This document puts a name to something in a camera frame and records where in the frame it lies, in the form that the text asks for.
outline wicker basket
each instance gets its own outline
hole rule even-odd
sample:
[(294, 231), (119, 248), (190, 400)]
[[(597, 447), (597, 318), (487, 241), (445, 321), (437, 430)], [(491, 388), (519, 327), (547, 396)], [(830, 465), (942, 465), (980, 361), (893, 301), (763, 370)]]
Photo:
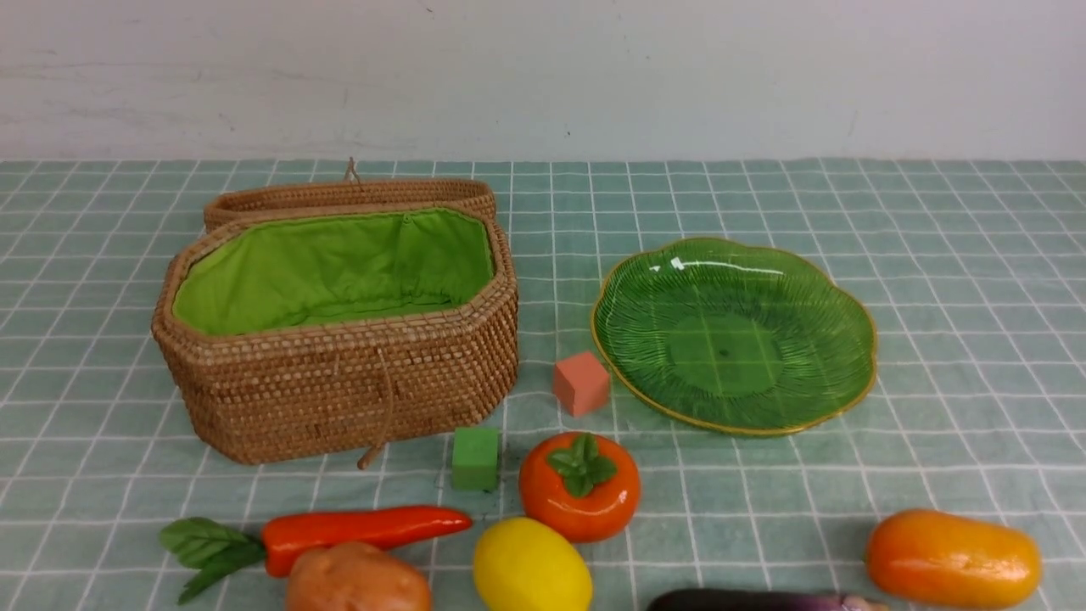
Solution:
[[(308, 201), (311, 191), (330, 192), (324, 184), (277, 192), (281, 201)], [(483, 222), (494, 276), (459, 308), (232, 336), (200, 333), (173, 311), (191, 266), (253, 225), (437, 205), (381, 202), (247, 213), (182, 250), (167, 269), (151, 332), (195, 434), (242, 464), (368, 447), (358, 461), (365, 469), (387, 443), (489, 417), (517, 380), (518, 292), (505, 233), (492, 214), (463, 201), (441, 206)]]
[(466, 178), (390, 178), (363, 180), (348, 162), (343, 182), (279, 184), (224, 193), (204, 207), (207, 232), (251, 214), (270, 209), (336, 205), (391, 205), (407, 202), (456, 204), (494, 218), (497, 202), (490, 184)]

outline purple eggplant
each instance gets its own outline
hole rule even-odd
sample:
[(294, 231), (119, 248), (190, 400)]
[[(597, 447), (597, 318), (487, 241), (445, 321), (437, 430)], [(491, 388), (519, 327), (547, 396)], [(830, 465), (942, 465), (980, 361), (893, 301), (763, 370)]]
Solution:
[(859, 596), (686, 588), (660, 595), (648, 604), (647, 611), (889, 611), (889, 608)]

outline green glass plate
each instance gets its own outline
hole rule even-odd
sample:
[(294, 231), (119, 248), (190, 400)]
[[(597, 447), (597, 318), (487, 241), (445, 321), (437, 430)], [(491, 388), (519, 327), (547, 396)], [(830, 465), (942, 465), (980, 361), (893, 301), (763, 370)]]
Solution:
[(592, 338), (639, 399), (703, 429), (797, 433), (875, 382), (875, 324), (806, 258), (721, 238), (635, 254), (604, 280)]

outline toy lemon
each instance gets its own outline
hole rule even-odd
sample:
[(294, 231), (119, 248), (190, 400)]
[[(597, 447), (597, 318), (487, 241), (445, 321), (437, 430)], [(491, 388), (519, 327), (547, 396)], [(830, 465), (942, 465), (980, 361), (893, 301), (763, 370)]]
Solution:
[(490, 611), (588, 611), (592, 575), (556, 531), (529, 518), (487, 529), (476, 544), (476, 590)]

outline green foam cube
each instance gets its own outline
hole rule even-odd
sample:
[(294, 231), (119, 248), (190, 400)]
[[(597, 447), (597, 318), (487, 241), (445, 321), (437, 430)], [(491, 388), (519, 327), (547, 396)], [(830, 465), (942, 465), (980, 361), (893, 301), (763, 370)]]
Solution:
[(457, 429), (453, 433), (453, 488), (496, 489), (498, 445), (496, 429)]

